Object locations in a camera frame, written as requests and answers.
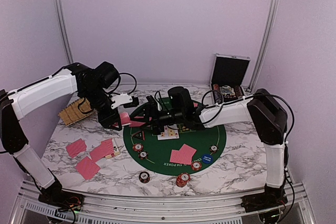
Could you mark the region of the red playing card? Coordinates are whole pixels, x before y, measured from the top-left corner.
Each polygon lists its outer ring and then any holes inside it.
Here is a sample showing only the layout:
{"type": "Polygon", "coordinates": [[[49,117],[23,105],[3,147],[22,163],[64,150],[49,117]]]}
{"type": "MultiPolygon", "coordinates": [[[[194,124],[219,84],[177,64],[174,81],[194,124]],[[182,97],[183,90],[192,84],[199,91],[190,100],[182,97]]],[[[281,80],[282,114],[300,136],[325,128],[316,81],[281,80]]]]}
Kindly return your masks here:
{"type": "Polygon", "coordinates": [[[127,112],[122,112],[119,114],[121,120],[121,126],[127,126],[131,124],[130,116],[127,112]]]}

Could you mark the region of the red playing card deck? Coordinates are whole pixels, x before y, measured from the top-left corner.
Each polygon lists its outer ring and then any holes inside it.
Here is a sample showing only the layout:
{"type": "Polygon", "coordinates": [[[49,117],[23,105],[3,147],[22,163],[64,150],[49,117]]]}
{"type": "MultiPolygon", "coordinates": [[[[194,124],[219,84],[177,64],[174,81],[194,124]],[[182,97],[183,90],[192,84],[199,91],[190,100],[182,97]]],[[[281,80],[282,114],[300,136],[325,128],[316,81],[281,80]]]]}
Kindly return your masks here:
{"type": "Polygon", "coordinates": [[[107,139],[101,142],[99,146],[94,148],[90,152],[90,157],[93,162],[97,162],[102,158],[114,154],[113,141],[112,139],[107,139]]]}

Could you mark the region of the black triangular dealer button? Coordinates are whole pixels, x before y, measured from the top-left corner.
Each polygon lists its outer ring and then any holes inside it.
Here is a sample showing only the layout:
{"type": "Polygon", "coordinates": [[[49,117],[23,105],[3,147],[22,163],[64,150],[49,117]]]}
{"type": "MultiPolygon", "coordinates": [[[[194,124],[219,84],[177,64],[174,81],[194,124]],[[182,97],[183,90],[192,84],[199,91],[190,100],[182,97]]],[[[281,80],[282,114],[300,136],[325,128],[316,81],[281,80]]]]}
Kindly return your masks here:
{"type": "Polygon", "coordinates": [[[131,136],[137,140],[145,141],[145,134],[143,131],[137,131],[133,133],[131,136]]]}

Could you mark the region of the red card pile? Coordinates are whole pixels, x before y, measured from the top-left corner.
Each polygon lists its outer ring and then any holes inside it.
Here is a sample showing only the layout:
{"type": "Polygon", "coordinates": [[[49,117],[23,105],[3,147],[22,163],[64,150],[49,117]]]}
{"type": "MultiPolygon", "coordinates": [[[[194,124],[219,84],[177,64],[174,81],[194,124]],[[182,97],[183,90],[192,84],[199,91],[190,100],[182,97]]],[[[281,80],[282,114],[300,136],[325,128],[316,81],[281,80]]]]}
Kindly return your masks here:
{"type": "Polygon", "coordinates": [[[85,180],[90,180],[99,172],[100,167],[89,157],[85,157],[76,165],[76,170],[85,180]]]}
{"type": "Polygon", "coordinates": [[[66,146],[66,151],[71,158],[76,157],[79,153],[86,151],[85,141],[81,138],[76,140],[75,142],[66,146]]]}

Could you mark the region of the red card pile front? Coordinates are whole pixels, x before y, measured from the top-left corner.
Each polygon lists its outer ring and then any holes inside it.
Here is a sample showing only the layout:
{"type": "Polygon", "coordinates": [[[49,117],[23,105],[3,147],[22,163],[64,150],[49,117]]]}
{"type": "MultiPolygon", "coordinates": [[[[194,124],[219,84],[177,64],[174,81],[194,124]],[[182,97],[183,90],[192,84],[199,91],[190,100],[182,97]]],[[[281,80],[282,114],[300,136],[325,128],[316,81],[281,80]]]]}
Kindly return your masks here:
{"type": "Polygon", "coordinates": [[[85,180],[90,180],[99,172],[100,167],[89,157],[85,157],[76,165],[76,170],[85,180]]]}

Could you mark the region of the blue small blind button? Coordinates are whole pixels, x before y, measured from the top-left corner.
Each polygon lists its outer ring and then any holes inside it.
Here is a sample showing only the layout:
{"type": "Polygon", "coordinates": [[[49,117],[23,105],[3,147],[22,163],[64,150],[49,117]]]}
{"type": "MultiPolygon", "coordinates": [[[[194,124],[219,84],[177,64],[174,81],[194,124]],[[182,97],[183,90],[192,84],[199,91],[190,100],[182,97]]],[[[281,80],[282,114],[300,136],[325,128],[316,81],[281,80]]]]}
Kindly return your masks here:
{"type": "Polygon", "coordinates": [[[213,162],[213,156],[210,154],[204,154],[202,155],[202,162],[204,164],[211,164],[213,162]]]}

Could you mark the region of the black poker chip stack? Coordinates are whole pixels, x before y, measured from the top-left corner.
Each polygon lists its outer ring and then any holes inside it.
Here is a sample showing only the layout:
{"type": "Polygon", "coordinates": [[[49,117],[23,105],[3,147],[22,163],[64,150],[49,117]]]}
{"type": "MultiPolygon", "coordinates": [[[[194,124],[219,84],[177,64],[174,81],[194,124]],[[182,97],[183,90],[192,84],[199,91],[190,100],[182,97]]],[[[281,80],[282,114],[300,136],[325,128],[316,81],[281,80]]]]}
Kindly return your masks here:
{"type": "Polygon", "coordinates": [[[149,173],[148,172],[141,172],[139,174],[139,180],[140,180],[141,183],[144,183],[144,184],[148,183],[150,181],[149,173]]]}

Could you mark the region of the red poker chip stack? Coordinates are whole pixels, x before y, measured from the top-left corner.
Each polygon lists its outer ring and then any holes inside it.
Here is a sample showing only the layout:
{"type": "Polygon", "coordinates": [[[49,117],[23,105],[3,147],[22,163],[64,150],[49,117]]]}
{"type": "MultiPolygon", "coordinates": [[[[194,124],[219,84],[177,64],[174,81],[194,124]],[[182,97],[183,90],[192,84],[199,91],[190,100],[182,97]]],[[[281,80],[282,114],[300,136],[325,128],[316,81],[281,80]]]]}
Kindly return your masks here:
{"type": "Polygon", "coordinates": [[[176,178],[176,185],[178,187],[184,187],[190,181],[190,175],[188,173],[181,173],[176,178]]]}

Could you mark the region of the nine of hearts card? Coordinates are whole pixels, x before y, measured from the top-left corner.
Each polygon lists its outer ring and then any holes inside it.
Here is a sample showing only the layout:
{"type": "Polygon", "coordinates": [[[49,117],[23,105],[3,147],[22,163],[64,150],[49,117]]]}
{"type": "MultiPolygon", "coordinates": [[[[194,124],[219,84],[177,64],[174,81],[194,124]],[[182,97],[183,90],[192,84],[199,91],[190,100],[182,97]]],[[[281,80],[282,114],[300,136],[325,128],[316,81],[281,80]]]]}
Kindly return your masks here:
{"type": "Polygon", "coordinates": [[[157,136],[157,139],[160,140],[167,140],[168,139],[168,132],[167,130],[165,130],[164,132],[162,132],[160,135],[157,136]]]}

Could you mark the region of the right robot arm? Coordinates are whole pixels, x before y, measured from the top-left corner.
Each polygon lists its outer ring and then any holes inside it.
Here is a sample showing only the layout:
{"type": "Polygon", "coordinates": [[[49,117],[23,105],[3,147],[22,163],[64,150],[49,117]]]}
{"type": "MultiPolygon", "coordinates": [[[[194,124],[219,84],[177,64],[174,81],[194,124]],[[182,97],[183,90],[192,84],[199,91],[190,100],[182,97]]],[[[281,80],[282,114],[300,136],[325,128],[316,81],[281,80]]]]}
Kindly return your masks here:
{"type": "Polygon", "coordinates": [[[271,207],[280,199],[284,182],[281,144],[259,139],[253,122],[241,121],[192,131],[172,126],[178,138],[163,138],[138,127],[125,127],[130,155],[131,196],[200,196],[267,189],[260,203],[271,207]]]}

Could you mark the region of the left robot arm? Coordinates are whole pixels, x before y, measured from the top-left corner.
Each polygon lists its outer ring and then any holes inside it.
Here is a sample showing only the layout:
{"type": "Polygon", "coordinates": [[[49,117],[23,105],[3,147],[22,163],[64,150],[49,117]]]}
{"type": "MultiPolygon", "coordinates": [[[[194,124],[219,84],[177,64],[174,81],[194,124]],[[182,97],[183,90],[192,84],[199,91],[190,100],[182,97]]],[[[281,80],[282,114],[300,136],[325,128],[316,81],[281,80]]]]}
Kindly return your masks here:
{"type": "Polygon", "coordinates": [[[30,146],[19,120],[57,98],[77,93],[98,112],[99,123],[112,129],[115,123],[121,122],[118,107],[132,101],[126,93],[110,97],[105,91],[119,78],[114,65],[106,61],[95,69],[73,63],[10,93],[1,91],[2,145],[21,169],[41,186],[41,193],[54,205],[63,205],[70,196],[30,146]]]}

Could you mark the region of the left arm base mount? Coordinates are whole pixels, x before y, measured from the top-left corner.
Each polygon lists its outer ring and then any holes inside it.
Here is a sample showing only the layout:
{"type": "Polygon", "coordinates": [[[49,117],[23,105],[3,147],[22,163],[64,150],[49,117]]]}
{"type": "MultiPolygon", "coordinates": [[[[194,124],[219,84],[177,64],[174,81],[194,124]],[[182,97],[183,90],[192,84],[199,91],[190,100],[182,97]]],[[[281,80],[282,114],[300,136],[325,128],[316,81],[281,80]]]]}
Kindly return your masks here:
{"type": "Polygon", "coordinates": [[[62,191],[57,196],[46,196],[40,194],[38,197],[40,202],[57,206],[63,209],[71,208],[72,210],[80,210],[84,201],[84,195],[78,193],[71,193],[68,191],[62,191]]]}

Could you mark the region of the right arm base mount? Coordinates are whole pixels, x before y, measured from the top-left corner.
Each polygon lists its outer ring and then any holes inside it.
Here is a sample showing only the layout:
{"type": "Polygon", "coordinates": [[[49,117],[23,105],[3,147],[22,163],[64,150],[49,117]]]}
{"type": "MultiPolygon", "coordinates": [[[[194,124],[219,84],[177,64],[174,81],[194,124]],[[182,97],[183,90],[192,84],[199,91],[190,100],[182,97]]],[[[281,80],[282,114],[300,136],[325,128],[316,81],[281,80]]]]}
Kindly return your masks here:
{"type": "Polygon", "coordinates": [[[244,208],[245,212],[253,212],[272,207],[284,206],[288,202],[286,196],[276,198],[275,195],[267,195],[266,193],[246,195],[241,199],[241,207],[244,208]]]}

